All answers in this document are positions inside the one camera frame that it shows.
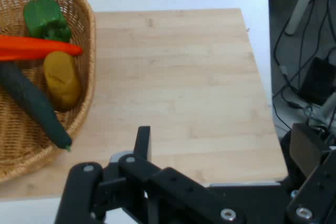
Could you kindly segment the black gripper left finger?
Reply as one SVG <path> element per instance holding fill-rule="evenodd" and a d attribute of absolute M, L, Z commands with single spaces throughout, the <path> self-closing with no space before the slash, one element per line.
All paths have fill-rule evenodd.
<path fill-rule="evenodd" d="M 241 223 L 241 211 L 173 168 L 148 160 L 151 131 L 138 129 L 134 150 L 107 167 L 71 168 L 56 223 L 104 223 L 122 209 L 137 223 Z"/>

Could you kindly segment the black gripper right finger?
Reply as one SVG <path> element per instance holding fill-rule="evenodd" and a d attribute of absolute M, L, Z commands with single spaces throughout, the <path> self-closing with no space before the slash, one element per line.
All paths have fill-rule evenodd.
<path fill-rule="evenodd" d="M 286 208 L 289 223 L 335 223 L 335 150 L 306 124 L 292 126 L 289 156 L 305 177 Z"/>

